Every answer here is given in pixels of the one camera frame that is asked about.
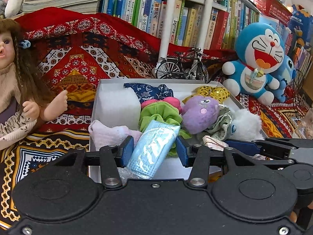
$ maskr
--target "face mask package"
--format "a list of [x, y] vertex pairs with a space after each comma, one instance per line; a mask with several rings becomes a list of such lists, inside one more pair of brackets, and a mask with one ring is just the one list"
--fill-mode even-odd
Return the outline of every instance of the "face mask package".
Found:
[[180, 126], [152, 120], [140, 137], [128, 169], [143, 179], [152, 179], [176, 140]]

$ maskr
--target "pink scrunchie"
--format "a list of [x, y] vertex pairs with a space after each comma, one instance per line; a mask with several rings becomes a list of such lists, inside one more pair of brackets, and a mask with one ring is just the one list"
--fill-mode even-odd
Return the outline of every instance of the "pink scrunchie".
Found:
[[180, 106], [180, 100], [175, 98], [175, 97], [171, 97], [171, 96], [166, 97], [163, 100], [151, 99], [151, 100], [144, 101], [141, 104], [141, 109], [143, 109], [144, 107], [148, 106], [149, 104], [152, 104], [152, 103], [157, 102], [157, 101], [165, 101], [165, 102], [169, 103], [170, 105], [172, 105], [173, 107], [177, 108], [179, 111], [179, 114], [182, 112], [182, 108]]

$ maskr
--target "metal screw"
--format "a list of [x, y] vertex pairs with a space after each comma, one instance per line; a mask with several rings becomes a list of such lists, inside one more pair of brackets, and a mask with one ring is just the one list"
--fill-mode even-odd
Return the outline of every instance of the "metal screw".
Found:
[[282, 227], [279, 230], [279, 235], [287, 235], [289, 233], [289, 228], [288, 227]]
[[114, 186], [114, 185], [118, 185], [119, 180], [117, 178], [108, 178], [104, 181], [104, 183], [109, 186]]
[[153, 188], [159, 188], [161, 185], [158, 184], [158, 183], [153, 183], [151, 186], [152, 186]]
[[24, 235], [32, 235], [32, 229], [29, 228], [29, 227], [24, 227], [22, 229], [22, 232], [23, 232]]
[[193, 178], [190, 180], [190, 183], [194, 186], [201, 186], [205, 184], [205, 180], [202, 178]]

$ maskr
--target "doll face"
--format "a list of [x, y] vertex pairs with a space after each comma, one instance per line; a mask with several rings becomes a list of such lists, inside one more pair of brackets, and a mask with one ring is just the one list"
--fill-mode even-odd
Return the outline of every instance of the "doll face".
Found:
[[11, 33], [0, 33], [0, 70], [14, 62], [14, 59], [15, 50]]

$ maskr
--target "gold sequin bow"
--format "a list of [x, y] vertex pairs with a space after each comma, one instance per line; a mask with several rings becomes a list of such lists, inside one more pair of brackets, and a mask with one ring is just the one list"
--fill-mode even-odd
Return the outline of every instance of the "gold sequin bow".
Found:
[[209, 96], [218, 100], [219, 103], [222, 104], [223, 101], [230, 96], [230, 92], [228, 92], [228, 90], [224, 87], [200, 86], [196, 89], [196, 93], [194, 95], [190, 95], [183, 100], [183, 104], [186, 104], [186, 102], [195, 95], [201, 95], [204, 97]]

